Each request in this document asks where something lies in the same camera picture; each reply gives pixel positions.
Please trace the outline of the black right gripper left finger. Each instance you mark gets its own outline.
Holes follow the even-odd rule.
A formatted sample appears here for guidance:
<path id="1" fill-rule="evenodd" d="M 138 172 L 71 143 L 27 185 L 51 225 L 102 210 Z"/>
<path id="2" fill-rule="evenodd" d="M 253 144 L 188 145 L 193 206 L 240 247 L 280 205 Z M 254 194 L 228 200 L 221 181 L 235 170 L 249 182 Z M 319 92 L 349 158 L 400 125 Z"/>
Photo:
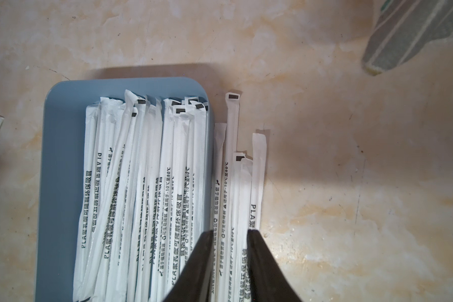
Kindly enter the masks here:
<path id="1" fill-rule="evenodd" d="M 213 239 L 212 230 L 201 234 L 177 283 L 164 302 L 209 301 L 213 271 Z"/>

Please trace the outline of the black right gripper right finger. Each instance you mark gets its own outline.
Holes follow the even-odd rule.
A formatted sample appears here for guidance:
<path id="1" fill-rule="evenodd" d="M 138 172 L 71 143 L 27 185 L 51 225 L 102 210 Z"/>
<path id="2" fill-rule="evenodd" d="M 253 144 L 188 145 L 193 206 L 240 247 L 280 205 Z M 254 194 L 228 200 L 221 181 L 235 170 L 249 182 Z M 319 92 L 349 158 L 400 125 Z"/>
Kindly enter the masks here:
<path id="1" fill-rule="evenodd" d="M 284 277 L 259 230 L 248 230 L 247 259 L 251 301 L 301 301 Z"/>

